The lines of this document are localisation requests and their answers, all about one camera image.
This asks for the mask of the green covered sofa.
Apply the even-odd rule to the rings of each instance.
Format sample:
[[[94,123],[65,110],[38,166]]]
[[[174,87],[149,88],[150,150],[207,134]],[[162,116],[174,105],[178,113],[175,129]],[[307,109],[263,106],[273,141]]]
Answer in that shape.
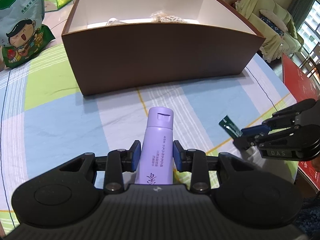
[[[259,48],[265,61],[301,51],[304,41],[291,14],[274,0],[239,0],[235,8],[265,37]]]

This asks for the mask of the purple lotion tube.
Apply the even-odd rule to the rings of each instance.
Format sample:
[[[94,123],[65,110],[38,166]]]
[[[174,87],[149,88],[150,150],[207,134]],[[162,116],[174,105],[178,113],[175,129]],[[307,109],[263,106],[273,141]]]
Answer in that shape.
[[[136,184],[170,185],[173,183],[173,110],[149,109]]]

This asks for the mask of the plaid blue green tablecloth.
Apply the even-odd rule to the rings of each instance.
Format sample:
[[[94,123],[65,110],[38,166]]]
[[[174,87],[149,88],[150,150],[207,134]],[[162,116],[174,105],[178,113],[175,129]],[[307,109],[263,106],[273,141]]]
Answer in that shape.
[[[238,155],[219,122],[260,124],[296,102],[283,82],[254,56],[238,76],[167,83],[84,97],[63,45],[1,72],[1,226],[18,220],[14,190],[82,153],[106,155],[143,140],[151,107],[174,111],[174,138],[208,155]]]

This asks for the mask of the cotton swabs plastic bag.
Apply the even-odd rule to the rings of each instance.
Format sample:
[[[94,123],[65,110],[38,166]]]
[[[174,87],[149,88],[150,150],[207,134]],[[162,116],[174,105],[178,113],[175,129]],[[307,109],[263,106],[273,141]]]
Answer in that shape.
[[[180,18],[175,15],[167,14],[163,11],[157,11],[151,14],[152,22],[158,23],[189,23],[189,20]]]

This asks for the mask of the small white pill bottle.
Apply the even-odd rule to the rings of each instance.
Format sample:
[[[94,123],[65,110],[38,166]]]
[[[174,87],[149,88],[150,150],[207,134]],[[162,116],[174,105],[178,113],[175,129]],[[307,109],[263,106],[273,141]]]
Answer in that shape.
[[[113,25],[113,24],[116,24],[117,23],[117,19],[116,18],[110,18],[107,23],[106,23],[106,26],[109,26],[109,25]]]

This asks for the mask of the brown cardboard storage box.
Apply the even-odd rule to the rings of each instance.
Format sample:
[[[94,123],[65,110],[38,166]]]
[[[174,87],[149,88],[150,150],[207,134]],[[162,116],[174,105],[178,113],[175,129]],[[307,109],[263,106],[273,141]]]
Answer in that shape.
[[[152,22],[157,11],[189,23]],[[265,40],[223,0],[76,0],[61,36],[85,96],[238,75]]]

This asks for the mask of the blue green snack bag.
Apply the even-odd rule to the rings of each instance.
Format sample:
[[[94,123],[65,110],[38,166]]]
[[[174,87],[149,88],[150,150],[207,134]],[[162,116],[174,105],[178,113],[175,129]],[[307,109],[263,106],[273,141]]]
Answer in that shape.
[[[55,36],[43,24],[44,0],[1,0],[1,51],[14,69],[33,59]]]

